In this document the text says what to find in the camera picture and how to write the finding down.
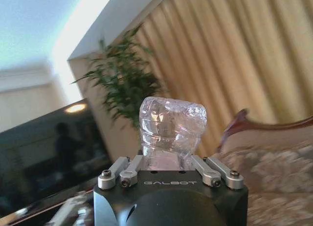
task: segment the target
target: white wall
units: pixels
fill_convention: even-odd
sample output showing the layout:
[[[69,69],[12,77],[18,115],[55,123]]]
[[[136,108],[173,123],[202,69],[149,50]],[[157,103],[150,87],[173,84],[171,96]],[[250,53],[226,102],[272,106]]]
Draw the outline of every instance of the white wall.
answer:
[[[0,92],[0,132],[61,108],[51,84]]]

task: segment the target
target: ceiling light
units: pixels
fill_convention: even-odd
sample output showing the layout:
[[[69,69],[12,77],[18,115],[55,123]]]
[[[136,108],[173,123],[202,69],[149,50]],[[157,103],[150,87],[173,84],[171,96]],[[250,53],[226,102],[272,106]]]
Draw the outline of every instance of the ceiling light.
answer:
[[[86,108],[86,104],[76,104],[76,105],[72,105],[71,107],[68,107],[65,112],[67,113],[76,113],[79,112],[81,110],[84,110]]]

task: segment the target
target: silver linkage bar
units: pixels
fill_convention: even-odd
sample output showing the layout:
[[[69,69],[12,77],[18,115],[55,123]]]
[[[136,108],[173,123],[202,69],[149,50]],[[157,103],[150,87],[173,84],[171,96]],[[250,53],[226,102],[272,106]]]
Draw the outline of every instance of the silver linkage bar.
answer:
[[[244,187],[244,178],[239,172],[230,170],[218,159],[213,157],[206,158],[205,162],[209,167],[221,173],[222,179],[225,181],[227,187],[231,189],[242,189]]]
[[[122,187],[127,188],[138,182],[138,171],[141,169],[143,155],[136,155],[131,164],[125,171],[122,171],[120,176],[120,184]]]
[[[113,188],[115,179],[121,171],[126,169],[128,162],[129,159],[127,157],[119,157],[108,170],[102,171],[98,177],[98,187],[103,190]]]
[[[193,167],[202,175],[202,182],[211,187],[221,185],[221,174],[211,169],[198,155],[191,156]]]

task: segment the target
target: clear plastic bottle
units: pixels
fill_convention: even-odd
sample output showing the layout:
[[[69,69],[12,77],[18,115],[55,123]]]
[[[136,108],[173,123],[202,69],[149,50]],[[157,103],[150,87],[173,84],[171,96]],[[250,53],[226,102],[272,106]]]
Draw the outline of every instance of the clear plastic bottle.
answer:
[[[141,104],[141,146],[147,170],[188,170],[190,155],[206,129],[204,106],[147,97]]]

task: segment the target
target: floral upholstery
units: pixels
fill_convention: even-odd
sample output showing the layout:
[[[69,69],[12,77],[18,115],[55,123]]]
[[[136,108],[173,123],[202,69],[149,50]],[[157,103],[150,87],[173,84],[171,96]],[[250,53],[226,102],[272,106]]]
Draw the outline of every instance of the floral upholstery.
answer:
[[[249,226],[313,225],[313,145],[245,146],[217,158],[249,188]]]

